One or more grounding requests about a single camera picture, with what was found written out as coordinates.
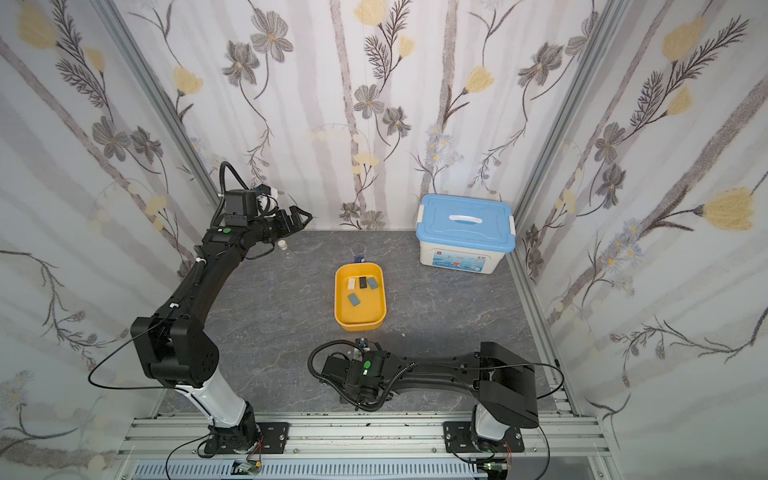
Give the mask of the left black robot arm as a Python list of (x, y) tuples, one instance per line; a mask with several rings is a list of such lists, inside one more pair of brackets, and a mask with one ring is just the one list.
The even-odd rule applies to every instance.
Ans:
[(269, 186), (248, 186), (227, 161), (219, 166), (219, 189), (193, 266), (162, 306), (134, 320), (127, 341), (152, 389), (181, 393), (206, 416), (201, 441), (208, 456), (251, 453), (264, 437), (253, 407), (221, 373), (219, 349), (204, 330), (208, 314), (229, 276), (253, 260), (252, 247), (275, 248), (313, 219), (296, 205), (281, 208)]

